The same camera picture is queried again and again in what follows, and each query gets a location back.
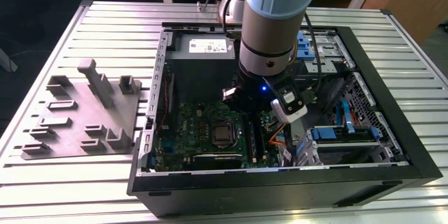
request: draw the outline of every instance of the blue plastic latch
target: blue plastic latch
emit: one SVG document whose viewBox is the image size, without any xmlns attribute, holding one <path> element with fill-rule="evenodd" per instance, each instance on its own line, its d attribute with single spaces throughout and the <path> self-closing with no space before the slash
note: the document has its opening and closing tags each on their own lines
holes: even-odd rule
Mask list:
<svg viewBox="0 0 448 224">
<path fill-rule="evenodd" d="M 373 136 L 378 140 L 381 138 L 381 133 L 377 127 L 371 127 Z"/>
<path fill-rule="evenodd" d="M 341 100 L 337 106 L 337 124 L 338 125 L 347 125 L 349 133 L 355 133 L 354 123 L 353 123 L 353 116 L 350 115 L 350 105 L 347 100 Z M 345 111 L 345 121 L 342 117 L 342 108 Z"/>
<path fill-rule="evenodd" d="M 310 50 L 310 41 L 303 36 L 302 31 L 298 33 L 298 43 L 298 60 L 314 60 L 317 56 Z"/>
<path fill-rule="evenodd" d="M 306 146 L 306 143 L 302 142 L 301 145 L 298 146 L 298 149 L 297 149 L 297 155 L 299 155 L 299 153 L 301 153 L 301 151 L 302 151 L 302 149 L 303 149 L 305 146 Z"/>
<path fill-rule="evenodd" d="M 337 139 L 334 128 L 317 128 L 322 139 Z"/>
<path fill-rule="evenodd" d="M 319 132 L 317 131 L 317 129 L 311 130 L 311 136 L 313 136 L 314 140 L 319 139 Z"/>
</svg>

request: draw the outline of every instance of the aluminum table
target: aluminum table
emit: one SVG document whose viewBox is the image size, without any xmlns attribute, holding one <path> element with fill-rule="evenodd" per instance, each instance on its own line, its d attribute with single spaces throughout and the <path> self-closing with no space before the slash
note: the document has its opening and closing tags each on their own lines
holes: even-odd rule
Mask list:
<svg viewBox="0 0 448 224">
<path fill-rule="evenodd" d="M 183 217 L 183 221 L 273 223 L 443 223 L 448 220 L 448 81 L 394 16 L 379 10 L 310 8 L 314 25 L 351 26 L 445 178 L 362 206 Z M 81 58 L 95 58 L 110 80 L 131 74 L 145 91 L 137 133 L 145 127 L 162 22 L 217 21 L 217 7 L 193 4 L 83 2 L 0 140 L 0 220 L 3 223 L 118 223 L 159 220 L 127 195 L 133 155 L 26 161 L 26 129 L 38 123 L 51 96 L 51 75 L 86 81 Z"/>
</svg>

